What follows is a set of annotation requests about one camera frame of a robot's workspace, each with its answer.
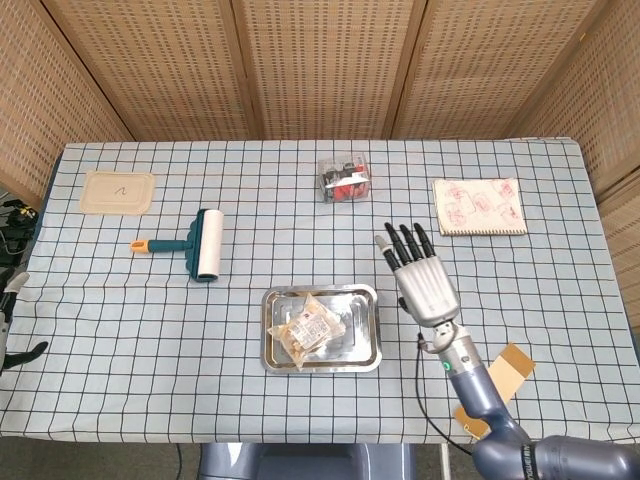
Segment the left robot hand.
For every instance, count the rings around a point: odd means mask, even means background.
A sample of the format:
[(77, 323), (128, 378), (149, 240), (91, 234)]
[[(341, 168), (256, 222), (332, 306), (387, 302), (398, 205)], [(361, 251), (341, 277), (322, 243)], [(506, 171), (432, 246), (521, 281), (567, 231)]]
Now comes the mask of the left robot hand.
[(1, 373), (38, 359), (48, 347), (48, 343), (44, 341), (29, 351), (14, 354), (7, 352), (7, 341), (17, 296), (28, 279), (28, 272), (17, 273), (13, 267), (1, 273)]

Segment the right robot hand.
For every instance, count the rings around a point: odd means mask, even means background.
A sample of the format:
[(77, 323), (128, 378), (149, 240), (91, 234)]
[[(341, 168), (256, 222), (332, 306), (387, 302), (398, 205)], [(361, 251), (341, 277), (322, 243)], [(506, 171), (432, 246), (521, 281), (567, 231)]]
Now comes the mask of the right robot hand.
[(427, 328), (457, 317), (458, 293), (424, 228), (415, 223), (413, 229), (396, 229), (389, 222), (384, 227), (389, 241), (376, 235), (375, 242), (396, 280), (401, 308)]

